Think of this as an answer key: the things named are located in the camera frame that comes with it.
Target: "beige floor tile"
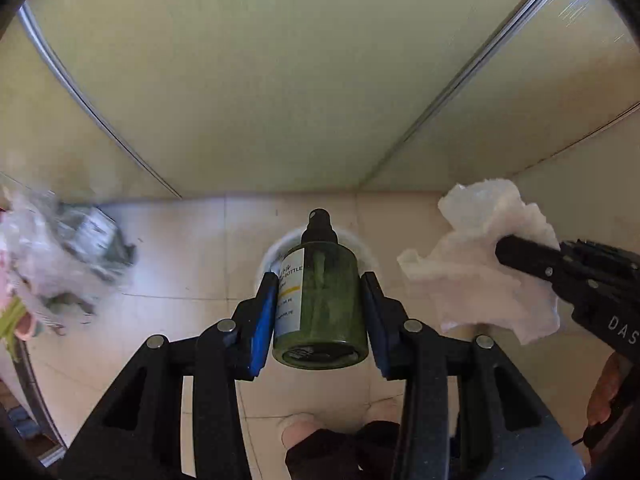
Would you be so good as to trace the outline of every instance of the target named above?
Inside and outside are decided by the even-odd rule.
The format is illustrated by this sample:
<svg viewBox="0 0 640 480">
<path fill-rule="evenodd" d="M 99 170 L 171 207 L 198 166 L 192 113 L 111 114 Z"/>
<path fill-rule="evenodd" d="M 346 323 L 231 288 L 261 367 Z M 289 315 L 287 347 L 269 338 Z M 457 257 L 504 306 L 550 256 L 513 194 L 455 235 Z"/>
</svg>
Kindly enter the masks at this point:
<svg viewBox="0 0 640 480">
<path fill-rule="evenodd" d="M 228 298 L 252 298 L 258 266 L 267 249 L 287 232 L 308 222 L 309 213 L 325 208 L 332 225 L 358 230 L 353 194 L 230 196 L 226 199 Z"/>
<path fill-rule="evenodd" d="M 225 317 L 231 317 L 239 302 L 240 300 L 226 301 Z M 244 408 L 242 407 L 242 399 L 238 383 L 236 383 L 236 394 L 238 395 L 238 409 L 240 411 L 240 416 L 244 416 Z M 193 376 L 185 377 L 182 382 L 182 412 L 193 413 Z"/>
<path fill-rule="evenodd" d="M 191 413 L 183 413 L 180 417 L 180 464 L 183 473 L 196 476 L 193 457 L 193 415 Z"/>
<path fill-rule="evenodd" d="M 404 394 L 404 384 L 406 381 L 387 381 L 382 375 L 380 375 L 380 370 L 377 368 L 373 371 L 370 380 L 370 402 L 377 402 L 378 400 L 397 397 Z"/>
<path fill-rule="evenodd" d="M 242 438 L 244 439 L 244 449 L 249 463 L 249 470 L 253 480 L 261 480 L 260 468 L 255 459 L 254 448 L 249 436 L 248 424 L 244 417 L 241 417 Z M 195 476 L 195 461 L 193 454 L 193 414 L 183 413 L 180 418 L 180 458 L 182 472 Z"/>
<path fill-rule="evenodd" d="M 160 333 L 170 341 L 200 335 L 226 311 L 225 300 L 115 294 L 94 316 L 68 308 L 66 335 L 45 331 L 28 348 L 34 359 L 103 392 L 150 335 Z"/>
<path fill-rule="evenodd" d="M 316 416 L 333 431 L 355 433 L 362 426 L 362 417 L 369 406 L 354 406 L 346 410 L 326 410 Z M 249 434 L 254 444 L 255 457 L 262 473 L 262 480 L 289 480 L 290 475 L 285 466 L 286 450 L 278 440 L 278 423 L 276 418 L 248 418 Z"/>
<path fill-rule="evenodd" d="M 255 458 L 262 480 L 290 480 L 284 464 L 286 450 L 278 441 L 280 418 L 248 418 L 249 436 L 254 444 Z"/>
<path fill-rule="evenodd" d="M 79 383 L 36 358 L 31 359 L 38 386 L 65 444 L 71 444 L 102 397 L 102 391 Z"/>
<path fill-rule="evenodd" d="M 136 298 L 113 294 L 88 316 L 77 307 L 65 307 L 63 336 L 45 330 L 27 343 L 29 353 L 66 376 L 96 390 L 106 390 L 144 339 L 122 344 Z"/>
<path fill-rule="evenodd" d="M 421 294 L 419 290 L 407 283 L 406 285 L 383 288 L 383 292 L 386 297 L 400 301 L 409 318 L 418 319 L 438 332 L 440 331 L 435 307 L 430 298 Z"/>
<path fill-rule="evenodd" d="M 137 203 L 104 208 L 138 247 L 127 294 L 222 300 L 224 199 Z"/>
<path fill-rule="evenodd" d="M 381 267 L 378 281 L 383 289 L 402 286 L 396 258 L 415 248 L 421 256 L 431 252 L 450 230 L 438 210 L 437 193 L 359 193 L 356 197 L 360 236 L 373 250 Z"/>
<path fill-rule="evenodd" d="M 286 416 L 299 412 L 340 410 L 369 402 L 372 359 L 340 370 L 297 370 L 271 353 L 260 376 L 241 382 L 247 417 Z"/>
<path fill-rule="evenodd" d="M 226 317 L 226 300 L 175 300 L 130 296 L 133 300 L 120 334 L 116 335 L 130 357 L 150 335 L 162 334 L 169 341 L 199 336 Z"/>
</svg>

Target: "clear plastic bag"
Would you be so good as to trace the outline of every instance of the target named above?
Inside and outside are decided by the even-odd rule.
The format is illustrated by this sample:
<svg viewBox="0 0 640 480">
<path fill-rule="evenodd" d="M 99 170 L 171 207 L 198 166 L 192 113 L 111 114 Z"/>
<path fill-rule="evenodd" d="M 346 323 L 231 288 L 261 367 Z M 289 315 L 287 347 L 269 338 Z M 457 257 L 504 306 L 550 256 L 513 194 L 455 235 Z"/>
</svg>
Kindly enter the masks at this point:
<svg viewBox="0 0 640 480">
<path fill-rule="evenodd" d="M 558 297 L 547 282 L 505 267 L 495 256 L 515 234 L 558 249 L 554 229 L 536 204 L 525 204 L 509 180 L 457 185 L 438 203 L 453 227 L 429 256 L 398 256 L 412 291 L 427 295 L 443 332 L 464 324 L 512 329 L 522 344 L 558 330 Z"/>
<path fill-rule="evenodd" d="M 59 205 L 53 193 L 11 197 L 0 226 L 12 269 L 44 304 L 70 298 L 91 309 L 132 266 L 134 250 L 114 222 L 92 207 Z M 103 222 L 99 234 L 90 232 Z M 100 243 L 93 243 L 99 238 Z"/>
</svg>

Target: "green packaging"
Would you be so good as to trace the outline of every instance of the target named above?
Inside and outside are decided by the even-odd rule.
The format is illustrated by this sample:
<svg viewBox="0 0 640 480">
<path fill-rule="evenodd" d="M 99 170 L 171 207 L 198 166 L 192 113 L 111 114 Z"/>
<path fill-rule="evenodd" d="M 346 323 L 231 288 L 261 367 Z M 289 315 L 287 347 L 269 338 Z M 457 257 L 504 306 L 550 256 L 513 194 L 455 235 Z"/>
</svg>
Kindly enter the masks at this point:
<svg viewBox="0 0 640 480">
<path fill-rule="evenodd" d="M 338 244 L 329 213 L 315 209 L 282 262 L 273 356 L 293 368 L 331 370 L 368 354 L 356 256 Z"/>
</svg>

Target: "tile floor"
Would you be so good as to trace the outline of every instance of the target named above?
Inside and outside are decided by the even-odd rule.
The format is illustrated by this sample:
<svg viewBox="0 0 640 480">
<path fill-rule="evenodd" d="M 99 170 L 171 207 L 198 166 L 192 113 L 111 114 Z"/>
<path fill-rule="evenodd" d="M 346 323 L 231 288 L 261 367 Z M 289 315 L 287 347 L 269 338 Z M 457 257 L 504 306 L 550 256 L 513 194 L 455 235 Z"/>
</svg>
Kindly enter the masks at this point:
<svg viewBox="0 0 640 480">
<path fill-rule="evenodd" d="M 405 291 L 396 257 L 409 247 L 428 254 L 449 230 L 437 209 L 438 198 L 425 193 L 229 196 L 105 207 L 126 239 L 138 246 L 139 261 L 130 279 L 121 292 L 98 306 L 96 316 L 70 310 L 66 336 L 43 333 L 28 345 L 36 378 L 65 441 L 71 443 L 102 393 L 149 335 L 163 333 L 170 340 L 199 335 L 228 317 L 239 301 L 252 297 L 264 252 L 286 232 L 305 224 L 316 207 L 327 209 L 334 226 L 359 235 L 371 248 L 380 263 L 379 279 L 386 295 L 401 300 L 410 316 L 433 324 L 430 306 Z M 467 328 L 454 336 L 469 338 L 472 333 Z M 571 344 L 584 338 L 571 337 Z M 508 335 L 504 338 L 511 351 L 521 356 L 524 374 L 537 381 L 543 397 L 559 397 L 548 378 L 558 378 L 562 371 L 558 368 L 549 375 L 545 369 L 550 356 L 569 343 L 556 342 L 537 359 L 513 345 Z M 595 365 L 578 370 L 587 383 L 606 358 L 601 348 L 591 354 Z M 541 365 L 540 359 L 546 359 L 546 364 Z M 182 459 L 183 471 L 193 475 L 191 385 L 185 380 Z M 284 367 L 270 357 L 258 379 L 239 383 L 238 388 L 242 432 L 254 478 L 289 478 L 275 431 L 283 416 L 313 412 L 330 428 L 350 430 L 357 427 L 370 402 L 401 399 L 403 388 L 398 381 L 384 381 L 371 358 L 319 374 Z M 552 407 L 554 412 L 569 409 L 570 415 L 561 416 L 571 435 L 584 425 L 584 396 L 578 397 L 578 403 L 567 402 L 571 397 L 565 396 Z"/>
</svg>

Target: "crumpled paper towel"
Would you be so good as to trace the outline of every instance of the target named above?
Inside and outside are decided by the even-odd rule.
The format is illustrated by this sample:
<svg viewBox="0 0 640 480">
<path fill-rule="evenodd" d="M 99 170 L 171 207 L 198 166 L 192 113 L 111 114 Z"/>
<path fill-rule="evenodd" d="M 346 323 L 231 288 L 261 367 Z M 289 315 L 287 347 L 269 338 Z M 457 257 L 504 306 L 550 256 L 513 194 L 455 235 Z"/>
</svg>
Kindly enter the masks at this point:
<svg viewBox="0 0 640 480">
<path fill-rule="evenodd" d="M 514 331 L 521 344 L 558 330 L 558 297 L 551 284 L 505 267 L 495 245 L 510 234 L 559 249 L 553 227 L 536 204 L 525 204 L 510 180 L 456 185 L 438 202 L 453 227 L 426 258 L 415 249 L 398 256 L 412 288 L 428 295 L 443 332 L 489 323 Z"/>
</svg>

